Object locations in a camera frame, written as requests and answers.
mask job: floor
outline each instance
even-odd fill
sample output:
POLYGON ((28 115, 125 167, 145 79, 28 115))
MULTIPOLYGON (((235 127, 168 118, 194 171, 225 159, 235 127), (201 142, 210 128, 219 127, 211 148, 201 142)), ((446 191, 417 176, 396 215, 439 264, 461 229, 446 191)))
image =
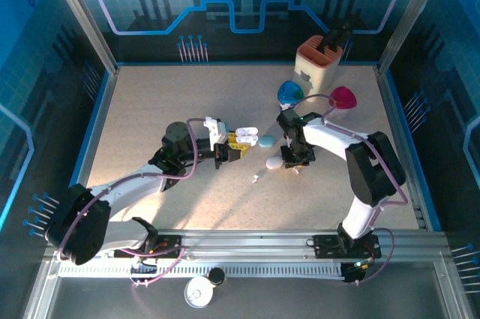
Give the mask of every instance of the floor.
MULTIPOLYGON (((215 170, 198 166, 186 182, 144 198, 115 220, 141 216, 158 228, 175 229, 332 229, 344 219, 353 193, 347 166, 316 149, 316 161, 302 168, 268 172, 265 161, 284 145, 275 122, 278 87, 293 77, 292 65, 123 67, 112 97, 88 186, 109 182, 143 166, 161 146, 169 123, 190 117, 221 118, 230 129, 256 126, 277 138, 271 149, 252 147, 240 161, 215 170), (253 175, 262 177, 252 184, 253 175)), ((386 133, 393 143, 372 67, 340 66, 334 87, 348 86, 358 106, 339 125, 386 133)), ((305 103, 298 113, 325 111, 326 102, 305 103)), ((195 127, 197 137, 208 137, 195 127)), ((408 196, 407 186, 403 190, 408 196)), ((378 227, 418 228, 411 205, 389 207, 378 227)))

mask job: blue line graphic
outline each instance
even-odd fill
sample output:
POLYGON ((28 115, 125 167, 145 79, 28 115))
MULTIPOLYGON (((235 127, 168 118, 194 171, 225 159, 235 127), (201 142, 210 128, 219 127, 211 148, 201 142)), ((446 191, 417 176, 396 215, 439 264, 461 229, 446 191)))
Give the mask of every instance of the blue line graphic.
POLYGON ((13 184, 12 190, 8 195, 8 199, 7 199, 7 202, 5 203, 5 207, 1 211, 0 231, 2 231, 3 225, 5 224, 5 220, 7 219, 7 216, 12 207, 12 204, 14 203, 15 196, 17 195, 20 184, 22 183, 23 177, 27 169, 29 168, 30 160, 32 159, 35 149, 33 147, 33 137, 32 137, 32 131, 30 130, 30 127, 26 123, 24 123, 24 121, 22 121, 18 116, 16 116, 11 111, 9 111, 9 109, 4 107, 2 104, 0 104, 0 111, 3 114, 5 114, 12 122, 17 124, 25 132, 25 135, 27 136, 27 144, 28 144, 27 156, 25 157, 22 167, 20 168, 20 172, 18 173, 18 176, 15 179, 15 183, 13 184))
POLYGON ((472 154, 470 154, 470 151, 468 150, 468 144, 470 143, 470 137, 472 136, 472 131, 475 129, 477 126, 480 124, 480 116, 477 116, 472 120, 467 126, 465 130, 465 138, 463 139, 463 153, 465 154, 466 161, 468 162, 468 165, 470 166, 470 169, 472 171, 473 177, 475 178, 475 181, 477 182, 478 188, 480 188, 480 173, 479 169, 475 165, 475 162, 473 161, 472 154))
MULTIPOLYGON (((379 25, 379 28, 376 30, 354 30, 354 34, 363 34, 363 35, 376 35, 379 34, 383 28, 387 20, 390 17, 390 13, 395 6, 397 0, 391 0, 390 4, 387 7, 385 15, 383 16, 382 22, 379 25)), ((113 22, 112 17, 105 5, 104 0, 98 0, 100 7, 103 11, 103 14, 106 17, 106 21, 109 23, 110 28, 112 31, 120 36, 135 36, 135 35, 168 35, 170 34, 175 27, 182 22, 182 20, 189 14, 195 11, 206 11, 207 4, 227 4, 229 8, 229 24, 230 30, 232 30, 235 34, 259 34, 263 32, 265 29, 265 20, 266 20, 266 5, 270 3, 287 3, 288 10, 291 11, 304 11, 324 32, 329 32, 329 28, 327 25, 319 19, 319 17, 308 7, 304 5, 295 5, 294 0, 262 0, 260 4, 260 20, 259 20, 259 28, 258 29, 237 29, 235 24, 235 10, 232 0, 200 0, 200 6, 190 6, 185 8, 182 13, 170 24, 170 26, 166 30, 139 30, 139 31, 132 31, 132 32, 121 32, 119 31, 115 23, 113 22)))

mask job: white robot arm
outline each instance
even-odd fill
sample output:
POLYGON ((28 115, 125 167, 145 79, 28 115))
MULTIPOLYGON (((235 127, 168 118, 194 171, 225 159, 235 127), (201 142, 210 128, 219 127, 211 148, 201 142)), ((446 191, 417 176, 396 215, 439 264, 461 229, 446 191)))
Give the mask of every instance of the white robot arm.
POLYGON ((374 154, 364 141, 368 141, 382 156, 398 185, 405 183, 405 173, 384 133, 372 135, 355 133, 328 122, 316 113, 299 117, 293 109, 277 118, 289 145, 282 146, 285 167, 308 166, 315 160, 313 147, 326 149, 347 162, 352 186, 352 205, 338 227, 338 243, 346 254, 374 228, 382 204, 396 189, 374 154))
POLYGON ((205 118, 203 123, 209 129, 208 139, 194 143, 187 124, 174 122, 166 129, 162 147, 137 171, 93 188, 71 186, 46 223, 45 239, 77 265, 101 251, 129 248, 149 253, 156 248, 158 231, 147 221, 110 219, 138 200, 186 179, 192 174, 185 175, 185 168, 191 166, 188 162, 214 159, 218 169, 225 161, 241 158, 240 150, 225 143, 228 132, 224 123, 212 118, 205 118))

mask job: white bottle cap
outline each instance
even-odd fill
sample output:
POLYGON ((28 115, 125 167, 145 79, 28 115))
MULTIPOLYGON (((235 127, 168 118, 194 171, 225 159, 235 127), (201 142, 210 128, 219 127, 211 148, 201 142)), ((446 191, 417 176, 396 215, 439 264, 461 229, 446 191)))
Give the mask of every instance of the white bottle cap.
POLYGON ((213 297, 212 283, 203 276, 197 276, 187 283, 184 295, 192 308, 205 308, 213 297))

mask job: light blue object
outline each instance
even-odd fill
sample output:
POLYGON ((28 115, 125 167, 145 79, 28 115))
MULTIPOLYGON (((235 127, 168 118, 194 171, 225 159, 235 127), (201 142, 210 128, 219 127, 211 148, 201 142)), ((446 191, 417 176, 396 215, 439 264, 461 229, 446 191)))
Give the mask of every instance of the light blue object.
POLYGON ((262 135, 258 139, 260 148, 271 148, 275 144, 275 138, 272 135, 262 135))

